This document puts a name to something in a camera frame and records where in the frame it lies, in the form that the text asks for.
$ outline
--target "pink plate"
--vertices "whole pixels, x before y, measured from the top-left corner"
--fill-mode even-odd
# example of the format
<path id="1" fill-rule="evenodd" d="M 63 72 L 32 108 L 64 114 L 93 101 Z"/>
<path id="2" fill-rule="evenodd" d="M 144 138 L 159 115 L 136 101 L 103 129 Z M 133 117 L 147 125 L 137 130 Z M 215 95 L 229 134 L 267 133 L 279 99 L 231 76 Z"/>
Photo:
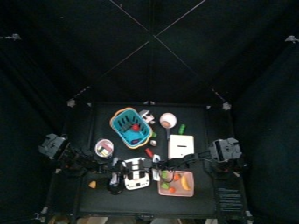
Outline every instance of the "pink plate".
<path id="1" fill-rule="evenodd" d="M 191 197 L 193 195 L 193 178 L 192 178 L 192 172 L 191 171 L 175 171 L 175 173 L 180 174 L 181 176 L 184 175 L 187 178 L 188 186 L 191 190 L 184 190 L 183 185 L 181 185 L 181 179 L 172 181 L 169 183 L 171 187 L 175 188 L 175 193 L 171 193 L 168 189 L 161 188 L 161 183 L 163 181 L 157 181 L 157 189 L 159 189 L 159 194 L 167 195 L 167 196 L 181 196 L 181 197 Z M 165 180 L 171 180 L 173 177 L 172 172 L 167 172 L 167 178 Z"/>

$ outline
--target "green object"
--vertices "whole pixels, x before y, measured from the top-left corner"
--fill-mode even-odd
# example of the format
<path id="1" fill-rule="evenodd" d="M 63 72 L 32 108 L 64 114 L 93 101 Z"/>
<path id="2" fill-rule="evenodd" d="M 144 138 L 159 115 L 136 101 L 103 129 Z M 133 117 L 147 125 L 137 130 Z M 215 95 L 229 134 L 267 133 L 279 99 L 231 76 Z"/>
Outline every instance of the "green object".
<path id="1" fill-rule="evenodd" d="M 156 133 L 155 132 L 152 133 L 152 137 L 156 137 Z"/>
<path id="2" fill-rule="evenodd" d="M 165 183 L 165 182 L 161 183 L 161 188 L 163 189 L 168 190 L 169 187 L 171 187 L 171 184 L 169 183 Z"/>
<path id="3" fill-rule="evenodd" d="M 180 135 L 183 134 L 184 129 L 185 129 L 185 125 L 184 125 L 184 124 L 181 124 L 180 129 L 179 129 L 179 134 L 180 134 Z"/>
<path id="4" fill-rule="evenodd" d="M 167 179 L 167 172 L 168 171 L 161 171 L 161 177 L 163 177 L 163 179 Z"/>

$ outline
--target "blue plastic bin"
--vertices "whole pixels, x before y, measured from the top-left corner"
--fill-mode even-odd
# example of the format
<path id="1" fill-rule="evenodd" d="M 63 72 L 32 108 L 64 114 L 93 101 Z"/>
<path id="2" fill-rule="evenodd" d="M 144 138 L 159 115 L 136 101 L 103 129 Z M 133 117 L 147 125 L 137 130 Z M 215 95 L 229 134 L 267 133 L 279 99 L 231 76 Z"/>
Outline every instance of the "blue plastic bin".
<path id="1" fill-rule="evenodd" d="M 139 131 L 131 129 L 133 124 L 137 124 Z M 120 109 L 111 118 L 109 125 L 129 149 L 145 145 L 152 136 L 152 129 L 133 108 Z"/>

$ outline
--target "black enclosure wall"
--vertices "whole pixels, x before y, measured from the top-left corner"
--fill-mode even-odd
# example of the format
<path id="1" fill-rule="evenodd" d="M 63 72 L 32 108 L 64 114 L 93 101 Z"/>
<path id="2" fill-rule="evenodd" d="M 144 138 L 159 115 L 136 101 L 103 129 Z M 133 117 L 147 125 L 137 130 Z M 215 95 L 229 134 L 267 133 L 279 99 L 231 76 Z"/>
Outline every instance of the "black enclosure wall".
<path id="1" fill-rule="evenodd" d="M 37 145 L 61 133 L 75 98 L 228 102 L 252 214 L 298 222 L 299 43 L 286 42 L 298 9 L 298 1 L 1 1 L 1 220 L 43 209 L 51 168 Z"/>

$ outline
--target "white box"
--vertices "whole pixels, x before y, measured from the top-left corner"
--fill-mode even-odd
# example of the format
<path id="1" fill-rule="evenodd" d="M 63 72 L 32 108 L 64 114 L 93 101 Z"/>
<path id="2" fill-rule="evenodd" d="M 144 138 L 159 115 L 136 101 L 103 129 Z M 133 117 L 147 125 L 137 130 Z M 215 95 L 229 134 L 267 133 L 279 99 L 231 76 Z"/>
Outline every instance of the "white box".
<path id="1" fill-rule="evenodd" d="M 168 158 L 183 158 L 188 154 L 193 154 L 193 136 L 171 135 Z"/>

